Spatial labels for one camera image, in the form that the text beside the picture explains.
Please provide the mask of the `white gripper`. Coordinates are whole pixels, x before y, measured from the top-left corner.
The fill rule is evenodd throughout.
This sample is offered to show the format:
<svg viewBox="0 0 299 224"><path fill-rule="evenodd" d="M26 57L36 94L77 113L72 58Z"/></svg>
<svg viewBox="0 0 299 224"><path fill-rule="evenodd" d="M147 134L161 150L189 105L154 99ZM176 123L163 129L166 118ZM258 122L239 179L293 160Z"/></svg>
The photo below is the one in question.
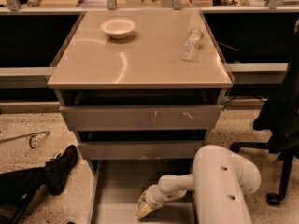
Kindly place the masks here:
<svg viewBox="0 0 299 224"><path fill-rule="evenodd" d="M153 210L161 209L165 202L178 200L184 197L186 193L187 191L184 189L151 185L138 198L138 202L141 204L138 206L136 215L138 217L145 217Z"/></svg>

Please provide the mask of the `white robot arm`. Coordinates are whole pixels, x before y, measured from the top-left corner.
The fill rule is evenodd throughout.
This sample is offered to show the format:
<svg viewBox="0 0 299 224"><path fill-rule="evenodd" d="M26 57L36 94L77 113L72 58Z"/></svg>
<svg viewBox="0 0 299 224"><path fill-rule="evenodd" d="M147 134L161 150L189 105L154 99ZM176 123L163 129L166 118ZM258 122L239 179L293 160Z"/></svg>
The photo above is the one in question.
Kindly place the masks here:
<svg viewBox="0 0 299 224"><path fill-rule="evenodd" d="M145 217L191 191L198 224L252 224L245 197L260 185L253 162L227 148L206 145L196 152L190 174L163 175L141 194L137 215Z"/></svg>

